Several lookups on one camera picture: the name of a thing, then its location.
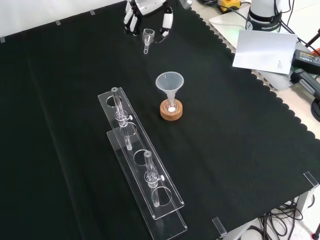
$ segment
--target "black tablecloth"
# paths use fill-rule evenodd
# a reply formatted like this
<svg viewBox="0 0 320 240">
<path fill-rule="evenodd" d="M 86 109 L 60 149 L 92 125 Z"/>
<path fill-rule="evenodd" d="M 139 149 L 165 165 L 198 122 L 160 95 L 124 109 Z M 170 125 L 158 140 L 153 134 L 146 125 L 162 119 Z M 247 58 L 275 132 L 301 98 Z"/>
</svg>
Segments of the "black tablecloth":
<svg viewBox="0 0 320 240">
<path fill-rule="evenodd" d="M 249 70 L 232 67 L 194 12 L 170 3 L 170 36 L 147 55 L 141 36 L 124 33 L 125 3 L 0 45 L 5 236 L 150 238 L 106 136 L 97 96 L 112 87 L 123 88 L 184 200 L 179 239 L 215 239 L 213 218 L 231 231 L 311 189 L 305 172 L 320 179 L 320 141 Z M 141 29 L 159 29 L 162 17 Z M 184 76 L 174 122 L 159 112 L 155 80 L 166 71 Z"/>
</svg>

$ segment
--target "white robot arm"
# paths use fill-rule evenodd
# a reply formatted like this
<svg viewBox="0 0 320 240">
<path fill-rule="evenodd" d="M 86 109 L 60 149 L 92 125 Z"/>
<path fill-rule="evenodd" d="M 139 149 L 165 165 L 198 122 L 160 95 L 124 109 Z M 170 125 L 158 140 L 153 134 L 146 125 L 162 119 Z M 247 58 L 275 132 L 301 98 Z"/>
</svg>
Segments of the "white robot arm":
<svg viewBox="0 0 320 240">
<path fill-rule="evenodd" d="M 191 0 L 180 0 L 180 3 L 185 9 L 192 5 Z M 164 8 L 164 16 L 160 36 L 156 36 L 155 41 L 157 43 L 162 42 L 169 35 L 169 30 L 174 21 L 174 13 L 167 0 L 127 0 L 123 20 L 126 33 L 134 36 L 139 35 L 142 17 L 159 8 Z"/>
<path fill-rule="evenodd" d="M 245 28 L 279 32 L 281 17 L 281 0 L 252 0 Z"/>
</svg>

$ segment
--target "wooden base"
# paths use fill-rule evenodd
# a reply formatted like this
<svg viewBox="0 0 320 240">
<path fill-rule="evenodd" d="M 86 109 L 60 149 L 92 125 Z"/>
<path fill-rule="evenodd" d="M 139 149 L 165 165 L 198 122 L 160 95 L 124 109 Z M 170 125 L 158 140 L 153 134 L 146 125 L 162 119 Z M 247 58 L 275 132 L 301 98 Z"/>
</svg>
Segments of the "wooden base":
<svg viewBox="0 0 320 240">
<path fill-rule="evenodd" d="M 166 99 L 160 104 L 161 117 L 163 117 L 165 120 L 168 120 L 168 121 L 178 120 L 182 116 L 182 110 L 183 110 L 182 103 L 176 99 L 176 102 L 178 103 L 178 109 L 174 112 L 169 112 L 167 109 L 165 109 L 166 101 L 168 100 Z"/>
</svg>

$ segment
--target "paper sheet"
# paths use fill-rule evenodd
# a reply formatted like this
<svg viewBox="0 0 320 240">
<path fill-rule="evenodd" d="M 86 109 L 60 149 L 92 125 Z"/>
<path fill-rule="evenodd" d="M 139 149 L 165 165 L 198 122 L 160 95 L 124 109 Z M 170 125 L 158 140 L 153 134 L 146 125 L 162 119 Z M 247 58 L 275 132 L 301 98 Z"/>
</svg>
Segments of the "paper sheet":
<svg viewBox="0 0 320 240">
<path fill-rule="evenodd" d="M 233 67 L 289 74 L 297 35 L 240 30 Z"/>
</svg>

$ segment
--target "clear acrylic stand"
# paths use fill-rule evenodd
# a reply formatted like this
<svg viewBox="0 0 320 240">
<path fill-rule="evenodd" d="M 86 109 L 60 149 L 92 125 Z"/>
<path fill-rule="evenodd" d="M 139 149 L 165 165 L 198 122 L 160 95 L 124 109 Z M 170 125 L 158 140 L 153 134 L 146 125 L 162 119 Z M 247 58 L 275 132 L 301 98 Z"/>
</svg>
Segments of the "clear acrylic stand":
<svg viewBox="0 0 320 240">
<path fill-rule="evenodd" d="M 98 96 L 112 130 L 107 132 L 134 198 L 154 240 L 188 228 L 178 209 L 185 204 L 122 88 Z"/>
</svg>

